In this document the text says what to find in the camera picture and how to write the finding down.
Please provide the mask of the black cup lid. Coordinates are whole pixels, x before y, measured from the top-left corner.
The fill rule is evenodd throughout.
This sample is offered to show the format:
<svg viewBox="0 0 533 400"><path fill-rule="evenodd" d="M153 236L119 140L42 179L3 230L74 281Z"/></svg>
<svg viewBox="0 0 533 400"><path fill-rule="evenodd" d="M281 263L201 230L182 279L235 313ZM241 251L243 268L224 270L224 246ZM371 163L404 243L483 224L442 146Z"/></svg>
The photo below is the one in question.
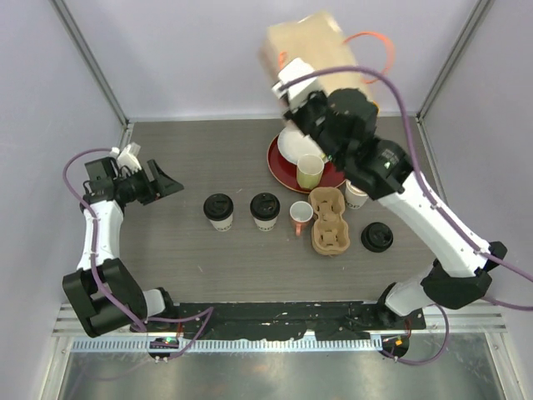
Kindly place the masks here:
<svg viewBox="0 0 533 400"><path fill-rule="evenodd" d="M233 201L225 193L214 193L203 203L203 212L211 221L222 221L229 218L233 210Z"/></svg>
<svg viewBox="0 0 533 400"><path fill-rule="evenodd" d="M260 221L270 221L279 215L281 204L278 198L269 192L261 192L250 201L251 215Z"/></svg>

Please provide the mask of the white paper cup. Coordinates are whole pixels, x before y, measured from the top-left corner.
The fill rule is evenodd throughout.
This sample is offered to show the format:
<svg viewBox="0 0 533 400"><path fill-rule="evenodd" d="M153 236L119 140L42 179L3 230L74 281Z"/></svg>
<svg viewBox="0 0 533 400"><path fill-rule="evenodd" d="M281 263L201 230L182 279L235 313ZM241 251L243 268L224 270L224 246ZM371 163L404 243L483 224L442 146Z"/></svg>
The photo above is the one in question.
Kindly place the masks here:
<svg viewBox="0 0 533 400"><path fill-rule="evenodd" d="M261 219L254 217L253 220L259 230L263 232L268 232L268 231L271 231L275 227L277 217L274 217L269 220L261 220Z"/></svg>
<svg viewBox="0 0 533 400"><path fill-rule="evenodd" d="M233 224L233 216L230 215L229 217L226 217L220 221L218 220L211 220L210 223L212 226L218 231L218 232L225 232L228 231Z"/></svg>

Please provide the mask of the paper takeout bag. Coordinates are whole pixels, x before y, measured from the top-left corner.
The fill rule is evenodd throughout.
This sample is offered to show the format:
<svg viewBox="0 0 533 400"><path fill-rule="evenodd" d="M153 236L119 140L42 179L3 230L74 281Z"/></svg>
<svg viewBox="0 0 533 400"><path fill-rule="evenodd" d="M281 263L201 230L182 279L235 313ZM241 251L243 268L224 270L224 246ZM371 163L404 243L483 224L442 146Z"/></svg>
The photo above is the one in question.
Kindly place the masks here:
<svg viewBox="0 0 533 400"><path fill-rule="evenodd" d="M266 29L266 37L259 49L262 68L272 82L290 62L300 58L316 70L357 65L349 42L355 38L373 36L383 43L386 61L381 74L390 72L396 56L395 46L387 36L364 31L346 36L334 17L325 11L304 17L300 21L282 22Z"/></svg>

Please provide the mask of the stack of white paper cups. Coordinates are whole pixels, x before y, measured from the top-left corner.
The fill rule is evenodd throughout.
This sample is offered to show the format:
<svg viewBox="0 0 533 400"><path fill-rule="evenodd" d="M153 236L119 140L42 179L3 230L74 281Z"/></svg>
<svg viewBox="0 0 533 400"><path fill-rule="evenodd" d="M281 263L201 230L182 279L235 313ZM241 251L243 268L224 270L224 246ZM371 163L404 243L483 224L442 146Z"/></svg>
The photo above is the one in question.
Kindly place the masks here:
<svg viewBox="0 0 533 400"><path fill-rule="evenodd" d="M361 208L366 201L368 200L368 195L360 190L359 188L353 186L351 182L346 180L345 185L345 200L346 205L351 209Z"/></svg>

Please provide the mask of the black cup lids stack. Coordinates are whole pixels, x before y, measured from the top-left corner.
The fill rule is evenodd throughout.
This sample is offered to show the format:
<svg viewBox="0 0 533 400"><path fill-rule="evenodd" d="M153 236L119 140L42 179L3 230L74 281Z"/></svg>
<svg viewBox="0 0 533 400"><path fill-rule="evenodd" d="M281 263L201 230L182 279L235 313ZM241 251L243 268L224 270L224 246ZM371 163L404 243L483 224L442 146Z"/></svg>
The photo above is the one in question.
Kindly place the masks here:
<svg viewBox="0 0 533 400"><path fill-rule="evenodd" d="M393 244L392 230L383 222L372 222L361 232L361 243L373 253L383 253Z"/></svg>

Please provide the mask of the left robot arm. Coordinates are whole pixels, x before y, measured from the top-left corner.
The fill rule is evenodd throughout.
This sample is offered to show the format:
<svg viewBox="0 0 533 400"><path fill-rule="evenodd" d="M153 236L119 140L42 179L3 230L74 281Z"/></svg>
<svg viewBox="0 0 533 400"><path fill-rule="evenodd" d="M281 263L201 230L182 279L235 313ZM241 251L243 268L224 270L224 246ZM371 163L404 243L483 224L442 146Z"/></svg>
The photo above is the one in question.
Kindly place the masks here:
<svg viewBox="0 0 533 400"><path fill-rule="evenodd" d="M148 205L183 190L153 159L135 169L108 156L86 163L87 180L79 198L86 219L82 257L62 288L85 333L97 338L148 322L158 332L171 331L177 311L162 287L144 291L120 258L120 232L129 203Z"/></svg>

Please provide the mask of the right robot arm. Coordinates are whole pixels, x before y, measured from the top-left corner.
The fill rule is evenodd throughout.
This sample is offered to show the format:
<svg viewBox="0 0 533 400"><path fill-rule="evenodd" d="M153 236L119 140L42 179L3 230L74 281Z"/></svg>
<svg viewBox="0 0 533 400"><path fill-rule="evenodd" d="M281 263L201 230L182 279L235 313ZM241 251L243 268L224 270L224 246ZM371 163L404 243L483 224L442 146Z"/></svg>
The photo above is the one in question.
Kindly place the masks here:
<svg viewBox="0 0 533 400"><path fill-rule="evenodd" d="M309 87L293 94L283 88L285 118L310 136L345 179L397 215L434 253L427 270L390 285L379 299L376 319L397 328L406 316L431 304L460 309L486 298L496 267L483 253L501 258L506 247L487 242L459 218L417 175L410 157L396 142L376 135L378 109L356 88L331 94Z"/></svg>

